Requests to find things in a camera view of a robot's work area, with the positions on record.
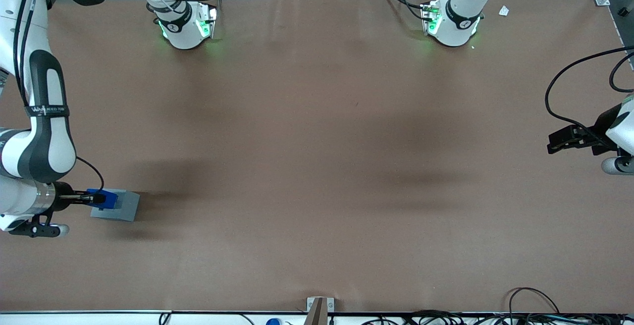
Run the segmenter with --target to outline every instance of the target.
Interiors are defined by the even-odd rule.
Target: green led light
[[[209,24],[205,23],[204,21],[200,22],[199,20],[196,20],[197,26],[199,28],[200,31],[200,35],[202,35],[203,38],[206,38],[209,36]]]
[[[161,24],[160,20],[158,22],[159,22],[158,26],[160,27],[161,31],[163,31],[163,38],[168,39],[167,33],[165,32],[165,28],[163,28],[163,24]]]

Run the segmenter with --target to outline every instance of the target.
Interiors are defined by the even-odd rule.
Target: brown table surface
[[[497,15],[505,4],[507,17]],[[632,179],[589,150],[546,153],[543,94],[620,40],[593,0],[491,0],[466,46],[392,0],[227,0],[178,51],[139,1],[59,4],[79,156],[142,193],[137,221],[54,216],[60,239],[0,234],[0,309],[499,311],[534,286],[564,312],[634,306]],[[593,124],[621,54],[555,86]],[[630,86],[623,68],[618,83]],[[13,85],[3,126],[27,119]],[[65,178],[95,187],[78,164]],[[517,311],[548,311],[521,295]]]

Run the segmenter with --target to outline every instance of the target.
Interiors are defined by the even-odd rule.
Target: gray block
[[[97,217],[101,219],[111,219],[114,221],[134,221],[134,215],[136,215],[136,208],[139,205],[139,194],[134,192],[121,190],[121,189],[104,189],[105,191],[113,192],[117,194],[117,203],[113,209],[98,209],[93,208],[90,211],[90,217]]]

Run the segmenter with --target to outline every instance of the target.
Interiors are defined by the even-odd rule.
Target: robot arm
[[[73,1],[91,6],[104,0]],[[215,8],[186,0],[147,1],[173,46],[193,48],[212,35]],[[57,181],[73,168],[76,155],[63,74],[48,43],[47,10],[54,2],[0,0],[0,93],[7,75],[19,76],[31,124],[0,128],[0,230],[30,237],[65,234],[67,226],[50,221],[71,203],[105,201],[102,194],[76,192]]]
[[[195,0],[147,0],[163,36],[178,49],[197,47],[213,34],[217,9]]]
[[[634,95],[629,94],[622,104],[601,113],[595,124],[589,127],[600,140],[589,135],[576,125],[559,129],[548,136],[548,153],[563,149],[591,147],[595,156],[616,152],[616,157],[607,158],[601,169],[611,175],[634,175]]]
[[[74,0],[93,5],[104,0]],[[0,229],[14,231],[36,221],[30,235],[55,237],[67,230],[50,224],[63,210],[61,194],[73,194],[57,182],[75,164],[64,78],[48,43],[47,10],[55,0],[0,0],[0,70],[20,76],[30,129],[0,128]]]
[[[476,33],[480,14],[488,0],[434,0],[423,8],[426,34],[448,47],[464,45]]]

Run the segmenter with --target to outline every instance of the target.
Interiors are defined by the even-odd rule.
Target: wheel caster
[[[627,16],[629,13],[630,11],[626,7],[622,7],[621,9],[619,9],[619,12],[617,14],[620,16]]]

